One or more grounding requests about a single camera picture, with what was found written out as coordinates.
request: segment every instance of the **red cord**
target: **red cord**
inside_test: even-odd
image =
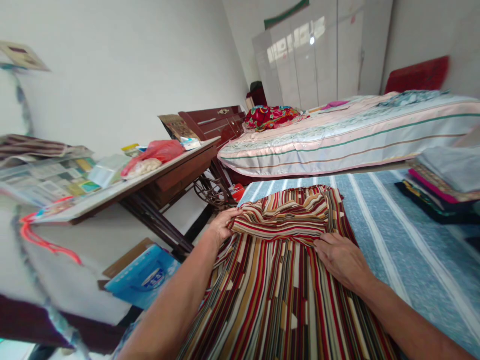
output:
[[[65,197],[63,199],[60,199],[60,200],[56,201],[55,204],[61,203],[65,200],[69,200],[69,199],[72,199],[72,198],[73,198],[73,196]],[[55,245],[51,242],[48,242],[48,241],[46,241],[45,239],[41,238],[40,236],[38,236],[36,233],[33,232],[32,223],[34,222],[34,220],[32,220],[32,218],[35,217],[37,214],[38,214],[37,212],[31,213],[30,215],[27,215],[23,219],[20,220],[20,223],[23,224],[23,226],[20,229],[21,236],[30,243],[33,243],[33,244],[38,245],[42,248],[48,249],[53,254],[64,253],[64,254],[68,255],[69,257],[71,257],[78,265],[83,265],[82,260],[80,259],[80,257],[77,255],[76,252],[74,252],[70,249],[67,249],[65,247]]]

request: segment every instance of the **cast iron treadle wheel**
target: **cast iron treadle wheel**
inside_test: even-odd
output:
[[[195,180],[193,188],[200,199],[214,206],[218,211],[230,208],[227,190],[222,185],[220,179],[212,180],[202,175]]]

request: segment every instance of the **white wardrobe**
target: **white wardrobe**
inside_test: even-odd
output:
[[[314,109],[382,86],[393,0],[311,0],[253,39],[269,106]]]

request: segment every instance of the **blue box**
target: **blue box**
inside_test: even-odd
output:
[[[154,244],[110,280],[105,289],[116,298],[147,310],[180,265]]]

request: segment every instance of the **red floral pillow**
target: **red floral pillow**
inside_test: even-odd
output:
[[[245,123],[249,129],[255,129],[257,133],[261,133],[296,123],[297,121],[293,120],[300,115],[302,114],[290,106],[255,106],[248,112]]]

